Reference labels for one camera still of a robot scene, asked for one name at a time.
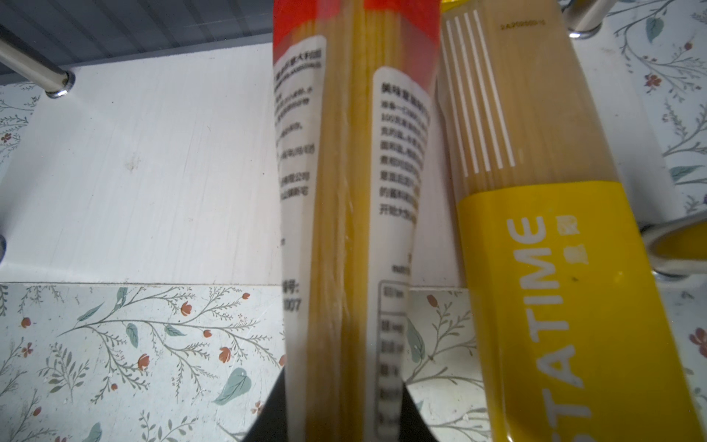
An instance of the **red flower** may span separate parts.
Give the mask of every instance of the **red flower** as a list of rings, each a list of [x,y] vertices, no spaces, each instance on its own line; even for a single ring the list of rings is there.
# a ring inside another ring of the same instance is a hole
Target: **red flower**
[[[145,353],[137,360],[137,368],[143,371],[148,365],[150,365],[150,356],[147,356],[147,353]]]
[[[224,364],[230,361],[230,349],[228,347],[221,347],[221,354],[218,355],[218,360]]]
[[[651,89],[657,88],[658,86],[660,86],[660,82],[662,81],[662,78],[658,78],[658,76],[655,74],[653,74],[653,75],[648,74],[648,75],[644,76],[644,78],[646,79],[645,85]]]
[[[258,413],[258,416],[260,416],[260,413],[263,413],[263,406],[265,406],[265,404],[261,403],[260,401],[256,402],[255,408],[250,409],[250,414]]]
[[[707,332],[698,328],[694,335],[690,335],[690,341],[700,347],[700,354],[707,358]]]
[[[26,347],[22,348],[22,356],[27,357],[32,354],[34,350],[32,350],[32,342],[28,343]]]
[[[189,305],[189,301],[186,301],[182,304],[182,315],[186,316],[189,315],[192,312],[192,307]]]

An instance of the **red packaging top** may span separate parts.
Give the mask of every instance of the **red packaging top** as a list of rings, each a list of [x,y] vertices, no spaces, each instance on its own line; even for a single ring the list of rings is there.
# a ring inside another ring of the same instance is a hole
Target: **red packaging top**
[[[364,0],[363,7],[370,11],[399,11],[435,44],[439,42],[439,0]],[[273,46],[277,47],[299,25],[338,13],[339,0],[275,0]]]

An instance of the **dark stripe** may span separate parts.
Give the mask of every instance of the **dark stripe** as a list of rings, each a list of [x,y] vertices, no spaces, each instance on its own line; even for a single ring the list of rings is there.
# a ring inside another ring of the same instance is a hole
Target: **dark stripe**
[[[183,0],[184,1],[184,6],[187,7],[187,10],[189,11],[190,14],[192,14],[192,18],[194,19],[195,22],[197,22],[197,25],[199,25],[199,30],[201,33],[204,35],[204,38],[206,39],[207,42],[215,42],[214,36],[211,34],[211,31],[209,30],[209,27],[204,24],[204,19],[201,18],[201,14],[199,13],[199,10],[197,9],[196,6],[192,3],[192,0]]]
[[[165,36],[167,41],[172,45],[172,47],[179,47],[181,46],[177,39],[175,38],[174,35],[170,32],[170,30],[167,28],[165,25],[165,22],[162,21],[160,16],[157,15],[154,9],[150,7],[150,4],[147,2],[147,0],[137,0],[137,3],[142,7],[145,12],[147,12],[147,15],[150,16],[152,19],[153,23],[155,23],[155,26],[160,28],[160,31],[162,32],[162,35]]]
[[[92,42],[98,48],[100,53],[103,54],[104,57],[113,57],[113,54],[111,54],[109,50],[105,49],[105,47],[100,44],[98,39],[93,34],[91,34],[90,31],[86,29],[78,20],[76,20],[66,9],[64,9],[62,5],[58,4],[56,0],[47,0],[47,3],[52,5],[52,7],[57,10],[59,15],[61,15],[69,23],[74,25],[74,27],[78,29],[78,31],[82,33],[83,36],[88,39],[88,41]]]
[[[25,13],[25,11],[22,11],[22,10],[19,9],[17,6],[15,6],[15,5],[12,3],[11,0],[3,0],[3,3],[5,3],[5,5],[6,5],[8,8],[12,9],[12,10],[13,10],[17,15],[19,15],[24,21],[26,21],[27,23],[29,23],[34,29],[36,29],[37,31],[39,31],[40,34],[44,35],[44,36],[47,38],[47,40],[49,40],[50,42],[54,43],[59,49],[61,49],[66,55],[68,55],[69,58],[70,58],[74,63],[79,63],[79,62],[83,61],[83,60],[81,60],[80,58],[78,58],[78,57],[76,56],[76,54],[74,54],[68,47],[64,46],[64,44],[63,44],[62,42],[60,42],[55,36],[53,36],[52,34],[50,34],[48,30],[44,29],[44,27],[43,27],[42,25],[40,25],[39,23],[37,23],[36,21],[34,21],[34,20],[32,19],[32,17],[28,16],[28,15]]]
[[[108,9],[108,6],[103,3],[103,0],[93,0],[93,3],[100,9],[101,12],[103,12],[103,15],[105,15],[108,20],[110,20],[113,25],[118,28],[120,32],[125,35],[125,37],[132,43],[132,45],[137,49],[137,52],[145,52],[145,48],[142,47],[139,41],[135,39],[135,37],[130,33],[130,29],[128,29],[122,21],[111,11]]]
[[[238,4],[238,0],[228,0],[228,5],[230,6],[231,13],[233,13],[233,16],[235,17],[235,21],[238,23],[238,27],[240,27],[240,32],[243,33],[243,37],[250,37],[253,35],[253,32],[250,30],[250,26],[248,26],[247,20],[245,20],[243,10]]]

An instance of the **metal pole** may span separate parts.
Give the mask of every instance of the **metal pole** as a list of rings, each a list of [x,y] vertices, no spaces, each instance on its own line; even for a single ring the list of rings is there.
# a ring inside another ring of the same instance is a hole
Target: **metal pole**
[[[617,0],[572,0],[562,10],[571,38],[589,38],[599,32],[602,20]]]
[[[0,25],[0,63],[37,84],[50,98],[66,95],[76,77],[27,46]]]

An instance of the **transparent plastic wrapper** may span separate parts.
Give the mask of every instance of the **transparent plastic wrapper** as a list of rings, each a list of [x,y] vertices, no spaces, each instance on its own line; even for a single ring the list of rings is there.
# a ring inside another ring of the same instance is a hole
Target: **transparent plastic wrapper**
[[[277,0],[288,437],[395,440],[433,0]]]
[[[443,2],[441,40],[493,439],[702,440],[557,3]]]

